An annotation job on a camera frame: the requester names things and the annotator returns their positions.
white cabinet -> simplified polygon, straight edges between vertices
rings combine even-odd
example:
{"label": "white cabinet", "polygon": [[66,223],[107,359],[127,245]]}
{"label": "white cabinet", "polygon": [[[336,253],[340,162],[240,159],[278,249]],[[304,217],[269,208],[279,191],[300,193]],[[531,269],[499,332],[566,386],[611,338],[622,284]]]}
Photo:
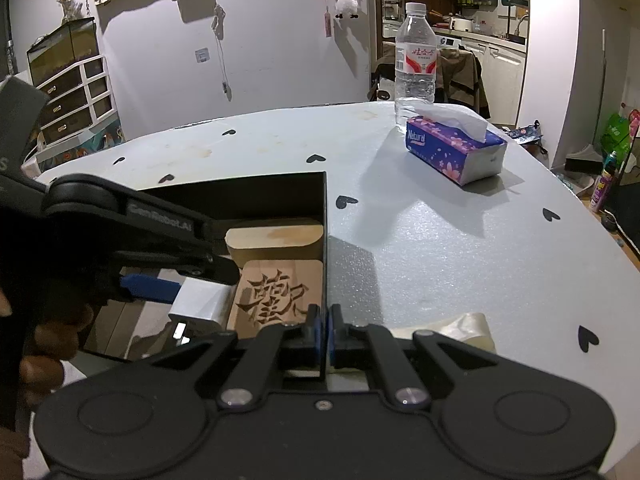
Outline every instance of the white cabinet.
{"label": "white cabinet", "polygon": [[523,52],[483,41],[462,40],[482,66],[482,84],[494,124],[515,124],[522,93]]}

gripper logo text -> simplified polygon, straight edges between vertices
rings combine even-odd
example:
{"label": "gripper logo text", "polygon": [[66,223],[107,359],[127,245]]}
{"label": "gripper logo text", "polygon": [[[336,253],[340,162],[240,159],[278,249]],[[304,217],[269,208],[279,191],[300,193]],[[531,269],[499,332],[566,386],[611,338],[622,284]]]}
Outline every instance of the gripper logo text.
{"label": "gripper logo text", "polygon": [[129,212],[134,215],[143,216],[145,218],[149,218],[151,220],[155,220],[156,222],[160,222],[165,225],[170,225],[171,227],[177,227],[178,229],[182,229],[184,231],[193,231],[193,226],[191,226],[188,222],[184,222],[178,220],[177,218],[169,218],[158,211],[152,211],[149,209],[144,209],[137,206],[134,203],[129,203]]}

screw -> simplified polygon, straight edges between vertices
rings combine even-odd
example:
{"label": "screw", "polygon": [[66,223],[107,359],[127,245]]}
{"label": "screw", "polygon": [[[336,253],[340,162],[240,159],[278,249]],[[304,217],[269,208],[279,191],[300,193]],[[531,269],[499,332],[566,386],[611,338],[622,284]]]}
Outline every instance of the screw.
{"label": "screw", "polygon": [[244,388],[231,388],[220,395],[220,400],[231,407],[244,406],[251,402],[253,398],[254,396],[252,396],[251,392]]}
{"label": "screw", "polygon": [[400,388],[396,391],[396,399],[407,405],[420,404],[427,398],[427,393],[420,388]]}
{"label": "screw", "polygon": [[330,400],[318,400],[316,402],[316,410],[320,410],[321,412],[328,412],[334,404]]}

fish tank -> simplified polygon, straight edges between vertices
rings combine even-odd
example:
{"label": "fish tank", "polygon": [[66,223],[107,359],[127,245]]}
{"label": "fish tank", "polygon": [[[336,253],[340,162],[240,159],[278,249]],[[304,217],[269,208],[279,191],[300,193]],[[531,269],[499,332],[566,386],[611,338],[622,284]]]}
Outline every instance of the fish tank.
{"label": "fish tank", "polygon": [[73,63],[98,54],[95,19],[66,22],[27,51],[31,81],[37,87]]}

tissue box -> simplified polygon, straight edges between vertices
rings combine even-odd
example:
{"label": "tissue box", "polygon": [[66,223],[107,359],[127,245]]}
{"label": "tissue box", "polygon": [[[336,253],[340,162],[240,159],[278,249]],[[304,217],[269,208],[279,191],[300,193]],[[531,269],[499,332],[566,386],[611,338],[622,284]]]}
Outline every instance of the tissue box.
{"label": "tissue box", "polygon": [[418,116],[406,122],[406,148],[464,186],[500,173],[507,142],[487,131],[484,142],[462,130]]}

